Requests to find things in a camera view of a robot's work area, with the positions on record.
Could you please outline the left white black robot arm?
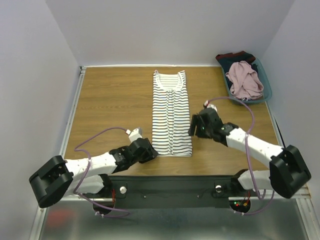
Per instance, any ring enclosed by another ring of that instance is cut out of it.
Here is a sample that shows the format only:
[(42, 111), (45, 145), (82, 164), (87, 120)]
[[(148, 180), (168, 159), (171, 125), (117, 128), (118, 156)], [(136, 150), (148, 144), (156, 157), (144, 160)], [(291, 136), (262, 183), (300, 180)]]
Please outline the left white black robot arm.
[(158, 155), (148, 138), (137, 138), (128, 146), (114, 148), (91, 159), (70, 160), (56, 155), (31, 175), (29, 183), (40, 208), (51, 207), (63, 197), (76, 193), (106, 197), (111, 193), (109, 182), (85, 179), (122, 172), (135, 163), (147, 163)]

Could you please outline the black white striped tank top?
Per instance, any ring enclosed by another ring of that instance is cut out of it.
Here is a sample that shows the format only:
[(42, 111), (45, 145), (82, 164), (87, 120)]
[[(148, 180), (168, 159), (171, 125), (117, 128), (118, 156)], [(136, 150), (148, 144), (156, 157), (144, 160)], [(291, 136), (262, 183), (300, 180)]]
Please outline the black white striped tank top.
[(176, 74), (153, 73), (152, 133), (153, 148), (161, 156), (190, 157), (193, 154), (187, 77), (185, 71)]

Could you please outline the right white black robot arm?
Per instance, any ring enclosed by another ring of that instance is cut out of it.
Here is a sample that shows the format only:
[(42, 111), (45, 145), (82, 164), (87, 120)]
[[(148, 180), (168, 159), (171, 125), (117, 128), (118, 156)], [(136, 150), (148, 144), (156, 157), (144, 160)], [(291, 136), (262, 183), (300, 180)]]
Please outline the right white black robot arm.
[(235, 174), (230, 182), (231, 192), (235, 195), (242, 195), (247, 190), (271, 190), (290, 199), (312, 177), (297, 147), (271, 144), (248, 134), (236, 124), (224, 123), (214, 108), (204, 108), (194, 114), (188, 134), (239, 150), (268, 168), (254, 171), (249, 167)]

